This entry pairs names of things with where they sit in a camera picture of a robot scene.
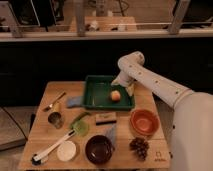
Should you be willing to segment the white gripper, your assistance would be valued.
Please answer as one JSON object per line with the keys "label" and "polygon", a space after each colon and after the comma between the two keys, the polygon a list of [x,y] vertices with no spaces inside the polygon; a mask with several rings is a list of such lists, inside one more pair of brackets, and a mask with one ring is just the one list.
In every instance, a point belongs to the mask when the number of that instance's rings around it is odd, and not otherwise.
{"label": "white gripper", "polygon": [[131,97],[134,94],[134,79],[125,72],[121,71],[118,76],[111,82],[111,85],[121,85],[126,87],[127,94]]}

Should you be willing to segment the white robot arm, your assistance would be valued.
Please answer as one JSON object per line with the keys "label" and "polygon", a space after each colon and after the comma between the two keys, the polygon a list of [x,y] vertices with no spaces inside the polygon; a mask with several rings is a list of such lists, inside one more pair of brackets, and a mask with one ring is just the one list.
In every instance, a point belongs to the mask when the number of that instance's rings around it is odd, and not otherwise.
{"label": "white robot arm", "polygon": [[213,95],[160,76],[144,68],[144,62],[140,51],[120,57],[112,85],[132,95],[137,80],[174,109],[170,171],[213,171]]}

